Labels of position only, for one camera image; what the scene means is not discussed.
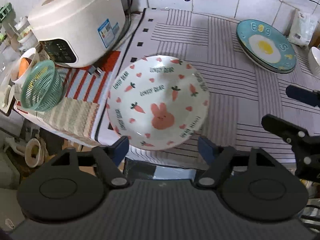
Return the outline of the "white ribbed bowl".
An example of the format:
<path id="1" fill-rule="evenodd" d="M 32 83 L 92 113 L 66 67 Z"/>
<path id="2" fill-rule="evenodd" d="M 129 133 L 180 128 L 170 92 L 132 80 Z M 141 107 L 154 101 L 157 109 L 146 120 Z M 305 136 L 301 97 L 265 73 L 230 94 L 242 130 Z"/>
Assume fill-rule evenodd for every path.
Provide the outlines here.
<path id="1" fill-rule="evenodd" d="M 309 69 L 316 77 L 320 77 L 320 50 L 312 47 L 308 53 Z"/>

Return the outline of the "blue fried egg plate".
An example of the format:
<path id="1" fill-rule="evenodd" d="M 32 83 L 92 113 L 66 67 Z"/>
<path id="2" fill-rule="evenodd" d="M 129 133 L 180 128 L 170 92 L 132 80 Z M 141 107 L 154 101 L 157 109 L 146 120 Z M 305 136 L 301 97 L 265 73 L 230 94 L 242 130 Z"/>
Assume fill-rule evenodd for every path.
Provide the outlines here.
<path id="1" fill-rule="evenodd" d="M 241 21 L 236 34 L 251 53 L 272 67 L 290 69 L 297 63 L 295 50 L 288 39 L 265 22 Z"/>

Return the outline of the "pink bunny carrot plate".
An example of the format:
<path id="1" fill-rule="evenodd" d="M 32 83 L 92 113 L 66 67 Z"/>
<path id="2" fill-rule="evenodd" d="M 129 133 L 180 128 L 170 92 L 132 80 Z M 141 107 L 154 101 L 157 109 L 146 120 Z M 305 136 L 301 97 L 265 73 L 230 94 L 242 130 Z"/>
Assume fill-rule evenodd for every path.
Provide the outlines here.
<path id="1" fill-rule="evenodd" d="M 156 55 L 124 68 L 107 96 L 113 130 L 131 146 L 161 151 L 188 140 L 204 123 L 209 90 L 200 72 L 182 59 Z"/>

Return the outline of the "red striped cloth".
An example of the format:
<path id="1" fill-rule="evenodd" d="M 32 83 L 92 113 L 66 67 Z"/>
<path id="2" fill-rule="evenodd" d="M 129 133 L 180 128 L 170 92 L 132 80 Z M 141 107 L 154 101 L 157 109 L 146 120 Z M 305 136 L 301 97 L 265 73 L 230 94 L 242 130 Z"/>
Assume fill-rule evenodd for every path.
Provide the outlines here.
<path id="1" fill-rule="evenodd" d="M 38 126 L 65 139 L 95 147 L 95 133 L 102 117 L 107 94 L 108 82 L 120 56 L 120 51 L 111 52 L 98 67 L 102 70 L 99 77 L 89 74 L 85 68 L 63 68 L 56 70 L 63 81 L 63 94 L 60 102 L 46 112 L 25 110 L 20 102 L 15 103 L 17 113 Z"/>

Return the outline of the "striped white table cover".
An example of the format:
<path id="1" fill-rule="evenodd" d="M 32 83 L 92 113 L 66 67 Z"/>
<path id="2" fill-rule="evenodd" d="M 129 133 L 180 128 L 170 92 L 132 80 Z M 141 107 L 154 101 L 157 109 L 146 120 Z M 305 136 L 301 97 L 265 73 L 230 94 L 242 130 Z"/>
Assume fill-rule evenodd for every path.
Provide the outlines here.
<path id="1" fill-rule="evenodd" d="M 239 150 L 262 147 L 280 163 L 295 161 L 289 145 L 261 127 L 273 114 L 310 134 L 319 134 L 319 109 L 290 99 L 285 89 L 296 85 L 319 89 L 319 78 L 309 70 L 308 54 L 295 47 L 297 64 L 289 74 L 274 74 L 256 66 L 236 38 L 238 21 L 217 15 L 176 9 L 145 9 L 135 33 L 121 50 L 118 72 L 150 55 L 171 55 L 200 71 L 210 92 L 210 112 L 201 135 Z"/>

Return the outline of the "white plastic salt bag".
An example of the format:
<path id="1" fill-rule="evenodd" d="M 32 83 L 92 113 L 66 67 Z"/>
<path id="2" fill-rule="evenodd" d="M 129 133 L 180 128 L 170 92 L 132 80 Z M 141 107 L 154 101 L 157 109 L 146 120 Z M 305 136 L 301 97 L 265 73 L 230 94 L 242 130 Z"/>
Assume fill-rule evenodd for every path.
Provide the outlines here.
<path id="1" fill-rule="evenodd" d="M 316 15 L 296 10 L 290 28 L 288 41 L 300 47 L 307 47 L 318 24 Z"/>

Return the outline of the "green plastic basket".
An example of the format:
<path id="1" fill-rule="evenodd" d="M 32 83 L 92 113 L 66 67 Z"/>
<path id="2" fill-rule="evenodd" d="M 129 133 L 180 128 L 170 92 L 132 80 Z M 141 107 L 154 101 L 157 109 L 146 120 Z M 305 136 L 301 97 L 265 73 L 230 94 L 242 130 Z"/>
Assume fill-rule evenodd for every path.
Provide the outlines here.
<path id="1" fill-rule="evenodd" d="M 21 105 L 26 110 L 45 112 L 55 107 L 63 93 L 62 78 L 51 60 L 37 63 L 25 80 Z"/>

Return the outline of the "white cup with orange item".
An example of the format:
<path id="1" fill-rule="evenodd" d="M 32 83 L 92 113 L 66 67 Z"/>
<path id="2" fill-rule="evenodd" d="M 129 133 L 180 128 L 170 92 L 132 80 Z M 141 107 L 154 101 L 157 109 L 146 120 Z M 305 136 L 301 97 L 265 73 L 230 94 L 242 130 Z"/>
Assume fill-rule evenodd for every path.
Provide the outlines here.
<path id="1" fill-rule="evenodd" d="M 39 63 L 40 57 L 36 48 L 28 49 L 14 64 L 11 72 L 11 81 L 14 84 L 14 97 L 17 101 L 21 100 L 22 87 L 32 68 Z"/>

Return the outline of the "white rice cooker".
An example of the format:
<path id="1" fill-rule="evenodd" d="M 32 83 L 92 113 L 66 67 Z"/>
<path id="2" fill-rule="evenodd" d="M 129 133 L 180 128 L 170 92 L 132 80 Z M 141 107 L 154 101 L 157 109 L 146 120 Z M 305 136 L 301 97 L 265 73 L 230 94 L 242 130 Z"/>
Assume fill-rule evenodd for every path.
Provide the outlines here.
<path id="1" fill-rule="evenodd" d="M 125 14 L 121 0 L 42 0 L 28 21 L 55 64 L 81 68 L 98 61 L 117 42 Z"/>

